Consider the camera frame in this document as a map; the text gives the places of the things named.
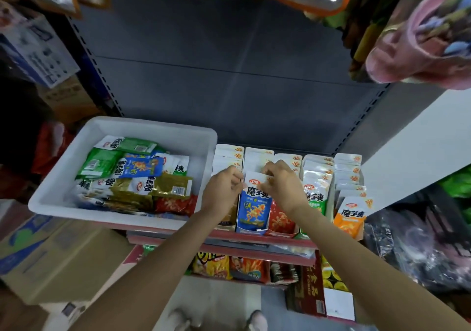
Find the white plastic bin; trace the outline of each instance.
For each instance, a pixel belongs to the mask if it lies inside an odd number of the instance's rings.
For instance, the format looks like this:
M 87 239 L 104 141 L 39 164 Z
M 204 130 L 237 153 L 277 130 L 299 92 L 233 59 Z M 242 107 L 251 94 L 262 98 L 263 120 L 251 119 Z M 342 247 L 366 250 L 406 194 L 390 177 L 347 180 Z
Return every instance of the white plastic bin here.
M 188 155 L 188 176 L 193 178 L 192 193 L 201 197 L 211 177 L 212 160 L 218 136 L 212 129 L 189 125 L 161 123 L 158 121 L 97 117 L 87 122 L 56 166 L 31 197 L 28 207 L 36 213 L 49 216 L 85 219 L 136 227 L 179 229 L 185 222 L 165 218 L 125 215 L 79 209 L 66 196 L 74 186 L 77 171 L 87 154 L 106 135 L 141 138 L 156 141 L 170 153 Z M 201 205 L 200 198 L 196 210 Z

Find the hand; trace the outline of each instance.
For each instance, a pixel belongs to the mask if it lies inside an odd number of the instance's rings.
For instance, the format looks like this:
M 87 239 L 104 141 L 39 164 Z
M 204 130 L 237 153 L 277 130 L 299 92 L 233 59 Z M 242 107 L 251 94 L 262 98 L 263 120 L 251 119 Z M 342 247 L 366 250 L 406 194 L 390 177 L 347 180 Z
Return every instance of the hand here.
M 244 189 L 243 179 L 244 174 L 235 166 L 230 166 L 211 177 L 203 191 L 201 211 L 214 213 L 218 222 L 222 221 Z
M 301 180 L 286 162 L 283 160 L 279 160 L 277 163 L 267 162 L 262 173 L 272 175 L 274 178 L 260 184 L 258 189 L 273 197 L 276 204 L 288 217 L 294 214 L 299 207 L 309 207 Z

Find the foot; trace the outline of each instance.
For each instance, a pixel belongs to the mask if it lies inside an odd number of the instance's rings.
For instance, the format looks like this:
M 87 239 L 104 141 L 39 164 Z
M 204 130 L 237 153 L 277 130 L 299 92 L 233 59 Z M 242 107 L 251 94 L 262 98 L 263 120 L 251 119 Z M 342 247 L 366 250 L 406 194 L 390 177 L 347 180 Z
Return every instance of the foot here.
M 186 331 L 190 329 L 191 320 L 180 309 L 175 309 L 169 314 L 169 330 Z
M 268 322 L 262 311 L 255 310 L 247 321 L 247 331 L 268 331 Z

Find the barcode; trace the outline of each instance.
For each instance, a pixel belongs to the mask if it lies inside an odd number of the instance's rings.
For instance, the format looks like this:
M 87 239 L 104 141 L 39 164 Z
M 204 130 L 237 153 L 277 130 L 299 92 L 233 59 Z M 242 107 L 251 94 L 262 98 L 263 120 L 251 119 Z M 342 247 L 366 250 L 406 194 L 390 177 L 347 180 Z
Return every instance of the barcode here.
M 175 194 L 177 196 L 185 196 L 185 188 L 184 187 L 173 186 L 172 194 Z
M 315 301 L 315 308 L 317 309 L 318 314 L 326 314 L 326 307 L 324 306 L 324 302 L 322 300 Z
M 134 148 L 134 151 L 147 151 L 147 146 L 138 145 Z
M 93 170 L 97 166 L 98 162 L 100 162 L 100 160 L 90 160 L 88 165 L 85 167 L 85 170 Z

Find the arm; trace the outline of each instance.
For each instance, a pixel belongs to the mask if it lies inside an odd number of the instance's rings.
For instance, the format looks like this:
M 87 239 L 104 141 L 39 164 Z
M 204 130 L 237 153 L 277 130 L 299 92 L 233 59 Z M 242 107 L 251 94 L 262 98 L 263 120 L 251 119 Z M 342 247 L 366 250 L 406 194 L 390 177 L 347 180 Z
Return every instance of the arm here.
M 243 177 L 235 167 L 213 176 L 201 210 L 104 292 L 71 330 L 152 330 L 204 240 L 242 191 Z
M 312 209 L 300 180 L 279 161 L 268 162 L 273 175 L 260 189 L 315 242 L 380 331 L 464 331 L 471 326 L 447 305 Z

